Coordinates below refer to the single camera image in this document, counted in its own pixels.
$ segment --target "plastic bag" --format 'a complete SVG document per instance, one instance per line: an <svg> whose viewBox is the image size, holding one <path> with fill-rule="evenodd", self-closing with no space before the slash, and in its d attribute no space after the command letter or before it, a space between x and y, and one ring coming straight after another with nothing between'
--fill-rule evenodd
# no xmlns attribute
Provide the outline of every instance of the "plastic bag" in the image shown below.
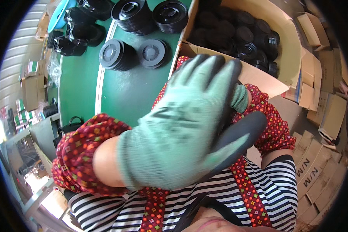
<svg viewBox="0 0 348 232"><path fill-rule="evenodd" d="M47 70L51 80L54 82L54 84L58 88L60 77L62 76L62 69L59 66L57 54L58 53L56 51L51 52L51 55L48 61Z"/></svg>

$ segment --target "black plastic part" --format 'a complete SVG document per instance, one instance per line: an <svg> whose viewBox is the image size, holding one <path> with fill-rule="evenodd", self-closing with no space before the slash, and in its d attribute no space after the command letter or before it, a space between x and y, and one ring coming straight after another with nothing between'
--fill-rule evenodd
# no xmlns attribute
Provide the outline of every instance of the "black plastic part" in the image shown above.
<svg viewBox="0 0 348 232"><path fill-rule="evenodd" d="M218 50L227 43L227 36L220 34L217 30L208 30L205 35L205 40L208 42L211 49Z"/></svg>
<svg viewBox="0 0 348 232"><path fill-rule="evenodd" d="M251 61L251 63L263 65L264 67L269 67L267 55L261 49L258 49L256 58L253 61Z"/></svg>
<svg viewBox="0 0 348 232"><path fill-rule="evenodd" d="M269 34L271 33L271 29L266 21L263 19L256 19L254 24L254 32L255 34Z"/></svg>
<svg viewBox="0 0 348 232"><path fill-rule="evenodd" d="M148 35L157 28L145 0L120 0L112 8L111 17L122 30L136 35Z"/></svg>
<svg viewBox="0 0 348 232"><path fill-rule="evenodd" d="M85 14L79 7L71 7L66 10L64 20L75 23L95 23L97 19Z"/></svg>
<svg viewBox="0 0 348 232"><path fill-rule="evenodd" d="M277 58L278 51L276 36L272 34L256 35L254 38L254 44L266 53L269 61L274 61Z"/></svg>
<svg viewBox="0 0 348 232"><path fill-rule="evenodd" d="M231 38L229 38L227 39L226 43L218 49L218 51L232 56L236 52L236 49L236 43Z"/></svg>
<svg viewBox="0 0 348 232"><path fill-rule="evenodd" d="M235 23L238 26L247 26L249 28L252 28L254 26L255 19L250 13L246 11L238 11L236 12L235 16L236 16Z"/></svg>
<svg viewBox="0 0 348 232"><path fill-rule="evenodd" d="M63 56L81 56L86 50L83 44L75 44L65 36L55 38L55 51Z"/></svg>
<svg viewBox="0 0 348 232"><path fill-rule="evenodd" d="M258 49L253 43L242 43L237 46L237 53L242 59L251 61L256 58Z"/></svg>
<svg viewBox="0 0 348 232"><path fill-rule="evenodd" d="M106 38L106 29L95 23L68 22L65 37L74 44L96 47Z"/></svg>
<svg viewBox="0 0 348 232"><path fill-rule="evenodd" d="M221 4L222 0L201 0L199 1L199 12L213 11Z"/></svg>
<svg viewBox="0 0 348 232"><path fill-rule="evenodd" d="M268 68L266 68L264 65L259 65L259 64L252 64L254 67L268 73Z"/></svg>
<svg viewBox="0 0 348 232"><path fill-rule="evenodd" d="M106 21L110 18L110 13L114 5L110 0L85 0L79 6L79 9L91 17Z"/></svg>
<svg viewBox="0 0 348 232"><path fill-rule="evenodd" d="M277 63L276 62L270 62L269 63L269 67L268 67L268 73L269 75L271 75L272 77L277 78L278 75L278 67L277 67Z"/></svg>
<svg viewBox="0 0 348 232"><path fill-rule="evenodd" d="M46 41L46 47L50 49L55 49L56 42L54 41L55 38L62 36L63 32L53 30L48 34L48 40Z"/></svg>
<svg viewBox="0 0 348 232"><path fill-rule="evenodd" d="M221 20L226 20L228 22L233 22L235 20L235 14L231 8L226 7L226 6L218 6L215 9L215 13L218 16L219 19Z"/></svg>
<svg viewBox="0 0 348 232"><path fill-rule="evenodd" d="M254 41L254 34L246 26L239 26L236 28L234 39L237 43L252 43Z"/></svg>
<svg viewBox="0 0 348 232"><path fill-rule="evenodd" d="M180 33L188 22L187 7L177 0L161 2L153 10L153 19L162 32Z"/></svg>
<svg viewBox="0 0 348 232"><path fill-rule="evenodd" d="M229 38L232 38L235 35L235 27L232 25L232 23L226 20L219 21L217 29L220 33Z"/></svg>
<svg viewBox="0 0 348 232"><path fill-rule="evenodd" d="M280 45L280 35L275 32L274 30L271 31L272 35L274 35L276 37L276 42L277 42L277 45Z"/></svg>
<svg viewBox="0 0 348 232"><path fill-rule="evenodd" d="M209 11L200 12L197 22L200 27L216 28L218 25L218 18Z"/></svg>
<svg viewBox="0 0 348 232"><path fill-rule="evenodd" d="M208 45L207 45L207 42L205 40L205 35L206 35L207 31L208 30L205 28L197 28L197 29L192 31L192 33L191 33L190 37L187 39L187 41L189 41L195 45L201 46L201 47L207 47Z"/></svg>
<svg viewBox="0 0 348 232"><path fill-rule="evenodd" d="M126 71L135 65L135 49L118 39L107 41L99 52L102 67L116 71Z"/></svg>
<svg viewBox="0 0 348 232"><path fill-rule="evenodd" d="M44 117L49 117L49 116L52 116L53 114L56 114L58 113L58 105L55 104L55 105L47 105L43 108L43 114L44 114Z"/></svg>
<svg viewBox="0 0 348 232"><path fill-rule="evenodd" d="M143 67L154 69L160 67L167 58L167 45L159 39L144 41L138 49L139 62Z"/></svg>

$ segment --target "black bag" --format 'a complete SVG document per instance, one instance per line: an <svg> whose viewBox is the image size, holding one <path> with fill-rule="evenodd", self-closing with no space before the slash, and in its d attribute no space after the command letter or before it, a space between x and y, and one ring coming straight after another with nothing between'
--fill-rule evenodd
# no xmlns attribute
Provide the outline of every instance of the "black bag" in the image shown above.
<svg viewBox="0 0 348 232"><path fill-rule="evenodd" d="M80 122L79 123L72 123L72 121L75 118L78 118L80 120ZM62 137L65 133L76 131L79 127L81 127L82 124L84 124L84 119L77 117L77 116L74 116L70 119L70 122L68 123L68 125L66 125L62 128L58 128L58 138L55 138L53 140L55 148L57 148L58 143L60 142L60 140L62 139Z"/></svg>

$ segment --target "hand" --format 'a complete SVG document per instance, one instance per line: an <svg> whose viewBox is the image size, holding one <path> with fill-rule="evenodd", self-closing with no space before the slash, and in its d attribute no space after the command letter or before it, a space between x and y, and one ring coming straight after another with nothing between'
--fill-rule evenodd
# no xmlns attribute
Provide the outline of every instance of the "hand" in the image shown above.
<svg viewBox="0 0 348 232"><path fill-rule="evenodd" d="M120 135L117 161L127 188L186 187L226 168L256 141L265 127L263 114L233 125L227 130L232 137L222 137L210 153L242 67L239 60L224 63L222 56L208 55L187 61L173 74L156 107ZM249 131L249 124L262 129Z"/></svg>

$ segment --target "green work glove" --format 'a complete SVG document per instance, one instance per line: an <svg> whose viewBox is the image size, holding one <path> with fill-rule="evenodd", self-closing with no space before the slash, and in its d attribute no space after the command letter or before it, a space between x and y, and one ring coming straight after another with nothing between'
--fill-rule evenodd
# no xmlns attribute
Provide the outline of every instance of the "green work glove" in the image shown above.
<svg viewBox="0 0 348 232"><path fill-rule="evenodd" d="M260 123L245 117L217 141L241 72L239 60L224 63L222 56L188 60L173 74L156 107L120 135L117 161L127 188L186 187L226 168L257 140L265 125L255 130Z"/></svg>
<svg viewBox="0 0 348 232"><path fill-rule="evenodd" d="M233 92L231 108L238 113L244 113L248 104L247 89L244 85L236 85Z"/></svg>

